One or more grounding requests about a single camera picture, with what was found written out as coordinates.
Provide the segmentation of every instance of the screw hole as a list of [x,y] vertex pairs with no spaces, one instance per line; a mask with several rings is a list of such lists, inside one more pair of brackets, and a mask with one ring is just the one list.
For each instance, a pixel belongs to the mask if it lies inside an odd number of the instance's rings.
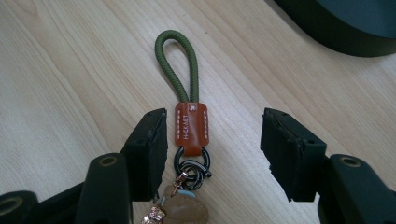
[[353,158],[342,157],[341,162],[350,167],[361,167],[361,163]]
[[110,165],[112,165],[112,164],[114,164],[114,163],[116,163],[116,162],[117,162],[117,158],[112,157],[112,156],[110,156],[110,157],[104,157],[104,158],[102,158],[101,160],[99,160],[99,164],[100,164],[101,166],[110,166]]
[[8,214],[21,206],[23,198],[11,197],[0,202],[0,216]]

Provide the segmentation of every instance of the wooden table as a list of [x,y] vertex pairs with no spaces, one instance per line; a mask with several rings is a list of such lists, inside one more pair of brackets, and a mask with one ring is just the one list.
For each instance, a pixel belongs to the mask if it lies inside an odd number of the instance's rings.
[[[39,201],[119,152],[150,110],[168,109],[161,190],[173,182],[177,98],[154,55],[165,30],[195,48],[209,109],[213,177],[196,191],[209,223],[318,223],[317,203],[289,203],[260,151],[265,107],[367,161],[396,189],[396,54],[357,58],[306,35],[273,1],[0,1],[0,194]],[[165,53],[188,86],[185,55]],[[134,223],[151,203],[134,203]]]

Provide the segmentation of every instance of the black object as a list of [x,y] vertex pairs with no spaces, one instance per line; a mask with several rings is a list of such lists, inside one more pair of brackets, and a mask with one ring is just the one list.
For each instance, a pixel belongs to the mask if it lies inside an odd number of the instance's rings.
[[262,151],[289,201],[312,202],[318,188],[326,144],[288,114],[266,108]]
[[129,223],[131,202],[157,196],[167,149],[166,110],[150,111],[137,124],[120,154],[106,154],[92,161],[86,182],[42,203],[30,191],[0,196],[0,223]]
[[360,57],[396,52],[394,0],[275,0],[308,35]]
[[167,149],[166,110],[151,111],[137,124],[120,152],[128,161],[132,201],[158,198]]
[[79,197],[75,224],[128,224],[130,215],[125,158],[110,153],[94,159]]
[[289,200],[320,195],[321,223],[396,223],[396,193],[364,161],[325,156],[326,144],[284,112],[265,108],[261,149]]

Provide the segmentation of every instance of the green braided cord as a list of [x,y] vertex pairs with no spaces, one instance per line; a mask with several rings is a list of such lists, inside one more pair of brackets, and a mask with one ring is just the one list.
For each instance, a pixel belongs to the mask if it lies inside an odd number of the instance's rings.
[[[186,91],[183,88],[180,80],[175,74],[169,62],[166,60],[163,53],[163,44],[168,39],[174,39],[180,43],[181,47],[186,51],[187,59],[189,60],[190,66],[190,100]],[[199,91],[198,91],[198,63],[195,56],[195,51],[192,48],[191,43],[183,34],[178,31],[164,31],[162,32],[155,41],[155,56],[157,57],[158,64],[165,72],[166,76],[172,83],[177,93],[178,100],[180,102],[199,102]]]

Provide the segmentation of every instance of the keychain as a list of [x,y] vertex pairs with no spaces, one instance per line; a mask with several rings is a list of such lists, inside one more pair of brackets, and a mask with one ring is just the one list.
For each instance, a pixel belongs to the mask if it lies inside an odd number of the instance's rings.
[[[168,39],[176,40],[186,51],[190,65],[190,99],[163,54],[163,44]],[[160,203],[151,208],[141,223],[204,224],[209,218],[207,207],[191,192],[200,188],[204,179],[212,176],[209,172],[209,153],[205,149],[209,143],[207,108],[199,103],[198,63],[195,52],[183,34],[165,31],[155,41],[155,55],[180,101],[175,110],[175,142],[180,148],[174,159],[177,173],[174,185],[165,189]],[[201,156],[204,163],[195,160],[180,162],[181,156]]]
[[151,208],[142,219],[142,224],[204,224],[209,215],[206,205],[198,200],[194,193],[181,186],[188,177],[182,173],[173,186],[168,186],[161,202]]

